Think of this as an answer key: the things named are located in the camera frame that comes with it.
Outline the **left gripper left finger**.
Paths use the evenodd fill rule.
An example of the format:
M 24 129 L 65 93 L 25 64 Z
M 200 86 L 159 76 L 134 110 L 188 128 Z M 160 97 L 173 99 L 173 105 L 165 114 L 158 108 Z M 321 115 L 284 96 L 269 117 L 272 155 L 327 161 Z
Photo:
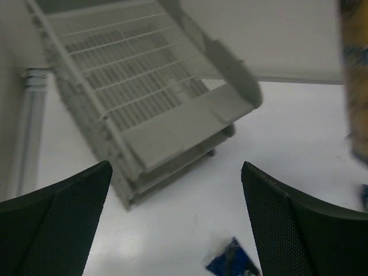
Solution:
M 106 201 L 105 160 L 1 202 L 1 275 L 82 275 Z

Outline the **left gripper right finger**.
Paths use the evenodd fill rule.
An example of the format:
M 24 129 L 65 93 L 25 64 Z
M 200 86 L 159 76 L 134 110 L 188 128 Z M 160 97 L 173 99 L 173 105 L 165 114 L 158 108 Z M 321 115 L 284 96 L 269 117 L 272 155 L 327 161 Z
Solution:
M 263 275 L 367 275 L 367 213 L 315 198 L 250 162 L 241 171 Z

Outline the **blue yellow spaghetti bag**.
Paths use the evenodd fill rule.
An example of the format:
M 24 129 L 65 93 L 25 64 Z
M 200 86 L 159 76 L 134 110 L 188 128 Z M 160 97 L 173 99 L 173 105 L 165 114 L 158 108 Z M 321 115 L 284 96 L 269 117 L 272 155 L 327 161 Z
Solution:
M 204 267 L 218 276 L 261 275 L 260 269 L 235 237 L 220 243 L 204 261 Z

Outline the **pasta bag label side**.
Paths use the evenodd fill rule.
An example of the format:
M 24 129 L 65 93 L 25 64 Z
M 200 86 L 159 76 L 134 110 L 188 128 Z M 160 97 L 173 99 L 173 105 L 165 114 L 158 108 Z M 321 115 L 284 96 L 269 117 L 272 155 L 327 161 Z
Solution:
M 351 153 L 367 166 L 367 1 L 338 7 Z

